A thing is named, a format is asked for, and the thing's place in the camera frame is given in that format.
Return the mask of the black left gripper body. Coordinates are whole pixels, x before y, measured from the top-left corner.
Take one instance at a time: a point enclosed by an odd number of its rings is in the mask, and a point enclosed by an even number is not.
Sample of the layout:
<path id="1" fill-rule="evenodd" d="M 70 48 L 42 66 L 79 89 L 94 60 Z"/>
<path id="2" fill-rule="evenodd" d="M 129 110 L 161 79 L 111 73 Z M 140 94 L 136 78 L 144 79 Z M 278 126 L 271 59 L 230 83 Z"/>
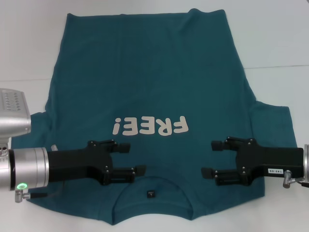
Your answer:
<path id="1" fill-rule="evenodd" d="M 48 151 L 49 183 L 92 178 L 107 185 L 112 168 L 113 142 L 89 142 L 85 148 Z"/>

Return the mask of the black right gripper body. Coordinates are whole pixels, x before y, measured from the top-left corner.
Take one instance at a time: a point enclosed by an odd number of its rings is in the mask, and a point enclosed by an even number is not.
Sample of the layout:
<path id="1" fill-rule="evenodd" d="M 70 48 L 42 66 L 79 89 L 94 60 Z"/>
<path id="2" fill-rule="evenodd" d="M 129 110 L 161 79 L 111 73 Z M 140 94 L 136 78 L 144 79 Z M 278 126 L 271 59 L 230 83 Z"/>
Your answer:
<path id="1" fill-rule="evenodd" d="M 236 155 L 236 167 L 241 185 L 251 185 L 259 177 L 303 177 L 303 149 L 297 147 L 264 147 L 256 140 L 240 145 Z"/>

